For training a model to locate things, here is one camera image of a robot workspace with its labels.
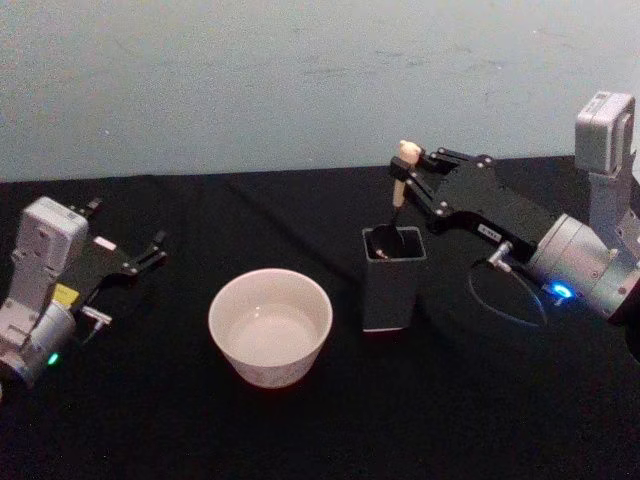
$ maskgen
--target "table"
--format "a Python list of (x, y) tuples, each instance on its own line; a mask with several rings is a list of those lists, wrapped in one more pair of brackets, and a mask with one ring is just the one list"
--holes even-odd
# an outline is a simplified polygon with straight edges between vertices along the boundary
[[(498, 169), (586, 220), (572, 158)], [(360, 331), (360, 231), (388, 218), (391, 187), (380, 167), (0, 185), (2, 295), (19, 213), (40, 195), (101, 196), (93, 235), (133, 254), (162, 228), (170, 255), (133, 290), (105, 292), (108, 331), (0, 408), (0, 478), (637, 478), (640, 368), (624, 331), (577, 303), (547, 302), (537, 330), (485, 312), (465, 288), (491, 250), (476, 237), (425, 234), (411, 328)], [(415, 211), (400, 222), (422, 227)], [(215, 293), (262, 267), (312, 277), (334, 307), (316, 364), (284, 391), (242, 382), (207, 327)], [(491, 280), (478, 277), (488, 300), (535, 318)]]

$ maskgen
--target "black tablecloth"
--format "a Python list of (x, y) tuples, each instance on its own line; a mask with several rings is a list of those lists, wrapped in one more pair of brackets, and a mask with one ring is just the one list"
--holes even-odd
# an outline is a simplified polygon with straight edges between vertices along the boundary
[[(570, 158), (499, 172), (586, 220)], [(0, 185), (3, 295), (20, 211), (40, 195), (102, 197), (92, 234), (130, 253), (170, 235), (165, 267), (100, 298), (111, 328), (0, 407), (0, 477), (638, 478), (640, 368), (624, 331), (575, 303), (537, 330), (485, 312), (465, 282), (490, 248), (471, 234), (425, 234), (411, 328), (361, 332), (360, 232), (388, 218), (391, 187), (384, 168)], [(415, 211), (401, 223), (422, 226)], [(316, 364), (284, 391), (245, 384), (207, 327), (215, 293), (262, 267), (309, 275), (334, 306)], [(485, 280), (487, 299), (536, 319), (517, 287)]]

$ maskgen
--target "blue led light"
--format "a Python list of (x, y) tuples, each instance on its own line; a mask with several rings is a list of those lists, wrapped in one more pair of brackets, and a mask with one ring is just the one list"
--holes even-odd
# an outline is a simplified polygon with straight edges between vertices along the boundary
[(562, 298), (573, 297), (573, 292), (569, 289), (569, 287), (566, 287), (561, 283), (554, 283), (553, 285), (551, 285), (551, 291)]

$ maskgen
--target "white wall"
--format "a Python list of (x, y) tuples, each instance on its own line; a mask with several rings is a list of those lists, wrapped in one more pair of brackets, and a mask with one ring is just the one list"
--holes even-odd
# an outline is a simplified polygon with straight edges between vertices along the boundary
[(571, 153), (596, 90), (640, 93), (638, 5), (0, 0), (0, 178)]

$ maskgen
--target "yellow label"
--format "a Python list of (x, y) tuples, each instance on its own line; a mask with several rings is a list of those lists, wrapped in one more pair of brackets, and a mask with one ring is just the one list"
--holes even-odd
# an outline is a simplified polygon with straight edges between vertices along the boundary
[(56, 289), (53, 291), (53, 299), (67, 308), (73, 305), (79, 295), (80, 293), (61, 283), (56, 284)]

